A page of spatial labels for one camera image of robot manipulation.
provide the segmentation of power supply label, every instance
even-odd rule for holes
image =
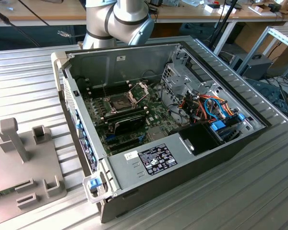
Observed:
[[[149,175],[155,175],[177,164],[165,144],[138,153]]]

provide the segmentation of white label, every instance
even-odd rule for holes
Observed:
[[[129,160],[131,160],[133,158],[138,157],[138,151],[135,150],[135,151],[132,151],[132,152],[125,153],[124,156],[125,156],[126,160],[129,161]]]
[[[124,61],[126,60],[126,56],[118,56],[116,57],[116,61]]]
[[[171,160],[168,161],[168,164],[170,164],[170,163],[172,163],[174,161],[175,161],[175,159],[171,159]]]

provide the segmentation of wooden desk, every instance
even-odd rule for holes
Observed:
[[[0,8],[0,12],[6,15],[17,26],[44,25],[29,10],[21,5],[17,0],[10,5],[14,10],[10,11]],[[85,24],[86,12],[78,0],[64,0],[62,4],[54,4],[40,0],[23,0],[29,8],[37,15],[47,21],[50,25],[77,25]],[[204,11],[202,5],[193,7],[181,2],[179,7],[160,6],[158,9],[157,23],[200,23],[217,22],[220,15],[218,13],[209,13]],[[275,22],[285,21],[288,25],[288,15],[284,17],[271,14],[270,16],[260,16],[247,6],[243,10],[231,15],[228,19],[228,25],[223,32],[220,42],[214,51],[218,55],[227,40],[230,32],[237,22]]]

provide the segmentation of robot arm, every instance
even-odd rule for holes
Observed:
[[[83,49],[144,44],[153,28],[144,0],[87,0]]]

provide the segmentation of metal shelf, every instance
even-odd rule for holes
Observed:
[[[249,60],[253,57],[257,49],[262,45],[263,41],[267,38],[268,35],[272,35],[274,38],[288,46],[288,26],[268,26],[237,69],[238,74],[242,73]]]

